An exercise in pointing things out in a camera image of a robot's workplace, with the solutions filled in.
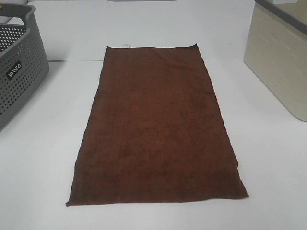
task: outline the box lid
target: box lid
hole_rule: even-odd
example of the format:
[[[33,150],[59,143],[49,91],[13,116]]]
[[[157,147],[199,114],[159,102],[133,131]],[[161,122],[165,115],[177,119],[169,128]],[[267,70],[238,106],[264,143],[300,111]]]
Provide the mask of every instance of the box lid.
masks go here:
[[[255,0],[255,2],[307,35],[307,0]]]

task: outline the basket hole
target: basket hole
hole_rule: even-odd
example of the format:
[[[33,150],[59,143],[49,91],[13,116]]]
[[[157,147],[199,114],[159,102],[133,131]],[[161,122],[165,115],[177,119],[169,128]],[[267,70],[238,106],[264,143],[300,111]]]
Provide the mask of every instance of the basket hole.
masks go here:
[[[8,22],[8,24],[10,24],[10,25],[24,25],[24,22],[21,20],[21,18],[12,17],[12,19]]]

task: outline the basket logo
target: basket logo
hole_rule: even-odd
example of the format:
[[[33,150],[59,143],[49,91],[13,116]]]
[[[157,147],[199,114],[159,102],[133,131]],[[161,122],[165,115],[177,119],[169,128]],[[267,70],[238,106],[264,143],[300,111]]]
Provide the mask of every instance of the basket logo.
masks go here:
[[[17,61],[15,65],[13,65],[12,68],[6,73],[6,76],[8,77],[9,80],[11,80],[22,68],[22,64],[20,61]]]

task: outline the basket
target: basket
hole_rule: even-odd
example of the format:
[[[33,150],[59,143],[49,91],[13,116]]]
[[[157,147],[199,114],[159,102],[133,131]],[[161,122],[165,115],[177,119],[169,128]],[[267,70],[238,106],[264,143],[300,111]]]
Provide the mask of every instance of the basket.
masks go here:
[[[0,4],[0,16],[17,17],[24,23],[0,24],[0,130],[49,71],[34,11],[30,5]]]

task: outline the table surface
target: table surface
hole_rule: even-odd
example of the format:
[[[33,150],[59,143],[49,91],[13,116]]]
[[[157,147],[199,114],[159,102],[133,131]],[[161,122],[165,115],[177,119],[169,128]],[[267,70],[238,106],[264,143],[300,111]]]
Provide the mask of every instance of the table surface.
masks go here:
[[[143,4],[144,11],[138,8],[143,19],[148,21],[149,13],[156,18],[155,14],[159,11],[156,11],[158,7],[150,11],[152,2],[133,2],[131,6],[115,3],[112,8],[114,12],[105,12],[112,20],[116,19],[112,13],[118,16],[122,12],[128,23],[138,23],[131,30],[127,29],[127,24],[120,24],[120,20],[114,22],[116,29],[112,28],[112,20],[102,23],[96,17],[97,13],[88,13],[86,16],[85,13],[80,14],[79,17],[84,17],[86,22],[91,21],[86,17],[93,16],[92,21],[99,22],[95,25],[101,23],[100,28],[105,26],[108,32],[101,40],[89,38],[88,43],[80,49],[77,44],[85,37],[76,37],[75,41],[68,44],[69,47],[56,46],[68,42],[74,35],[67,33],[67,37],[62,40],[60,36],[54,35],[52,39],[59,40],[48,40],[47,30],[41,30],[49,57],[53,55],[59,59],[65,57],[67,60],[84,61],[50,62],[50,73],[41,87],[0,132],[0,229],[307,229],[307,122],[294,118],[243,62],[252,1],[247,4],[247,1],[234,0],[229,1],[230,4],[221,0],[208,0],[202,9],[198,9],[201,1],[195,1],[195,5],[194,2],[191,6],[185,5],[188,7],[186,11],[182,7],[184,4],[181,6],[179,2],[183,1],[163,2],[160,11],[164,12],[164,4],[166,9],[172,9],[169,4],[174,3],[173,16],[182,17],[181,22],[191,21],[189,18],[195,20],[191,24],[194,28],[182,27],[181,30],[189,33],[196,31],[197,27],[199,31],[201,52],[238,159],[241,179],[250,197],[190,203],[65,206],[102,68],[102,61],[89,60],[103,59],[102,47],[107,45],[120,46],[131,42],[135,47],[187,46],[196,42],[193,36],[197,37],[197,34],[185,35],[182,39],[177,37],[175,40],[174,34],[179,35],[179,25],[174,25],[178,31],[170,29],[167,33],[165,24],[171,28],[174,21],[166,18],[166,15],[161,14],[161,17],[165,17],[165,24],[161,25],[160,30],[154,26],[150,29],[142,20],[137,21],[135,14],[127,13],[127,9],[136,12],[132,5]],[[221,4],[219,13],[215,8],[218,6],[216,2]],[[60,15],[66,15],[65,20],[55,18],[56,22],[48,22],[41,19],[39,26],[59,23],[58,27],[53,28],[62,32],[65,29],[77,31],[63,22],[72,25],[76,12],[80,10],[79,3],[85,10],[92,9],[94,12],[108,5],[105,1],[32,2],[37,8],[37,18],[59,8],[62,12]],[[199,14],[195,16],[187,13],[191,8]],[[204,14],[203,19],[197,21],[202,10],[213,13]],[[226,20],[226,25],[216,24],[222,22],[220,19],[215,21],[213,16],[216,14]],[[244,25],[244,28],[234,25],[235,21],[240,26]],[[212,25],[202,27],[204,22]],[[84,30],[87,34],[100,36],[103,32],[96,31],[92,26]],[[122,37],[110,34],[121,32],[126,34]],[[216,37],[215,41],[211,33],[221,37]]]

